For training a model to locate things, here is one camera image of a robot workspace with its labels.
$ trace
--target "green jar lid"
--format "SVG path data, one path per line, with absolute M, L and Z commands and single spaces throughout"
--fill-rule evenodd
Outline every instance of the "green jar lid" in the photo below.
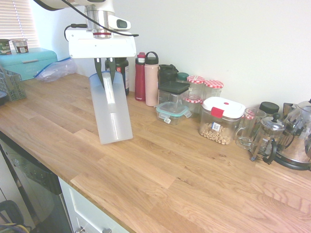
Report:
M 188 76 L 189 76 L 189 74 L 187 74 L 187 73 L 179 72 L 177 74 L 177 79 L 181 80 L 181 81 L 187 81 Z

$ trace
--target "window blinds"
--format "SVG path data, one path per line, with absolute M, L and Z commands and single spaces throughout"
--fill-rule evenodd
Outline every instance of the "window blinds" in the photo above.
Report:
M 28 39 L 28 47 L 39 47 L 29 0 L 0 0 L 0 39 Z

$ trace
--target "red water bottle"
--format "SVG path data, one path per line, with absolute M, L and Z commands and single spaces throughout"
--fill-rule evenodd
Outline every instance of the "red water bottle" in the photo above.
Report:
M 145 53 L 140 52 L 135 59 L 135 99 L 145 101 Z

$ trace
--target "glass mug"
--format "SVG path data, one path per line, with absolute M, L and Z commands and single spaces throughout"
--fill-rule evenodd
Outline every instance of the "glass mug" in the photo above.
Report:
M 257 134 L 260 127 L 260 121 L 266 117 L 267 114 L 257 108 L 246 108 L 244 111 L 242 126 L 239 127 L 236 132 L 236 144 L 244 149 L 249 150 L 251 144 Z

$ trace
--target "wooden countertop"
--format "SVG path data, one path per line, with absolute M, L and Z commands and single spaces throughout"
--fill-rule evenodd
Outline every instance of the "wooden countertop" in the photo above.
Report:
M 198 120 L 157 120 L 133 93 L 134 138 L 100 145 L 87 77 L 24 83 L 26 99 L 0 106 L 0 131 L 127 230 L 311 232 L 309 171 L 251 162 L 200 136 Z

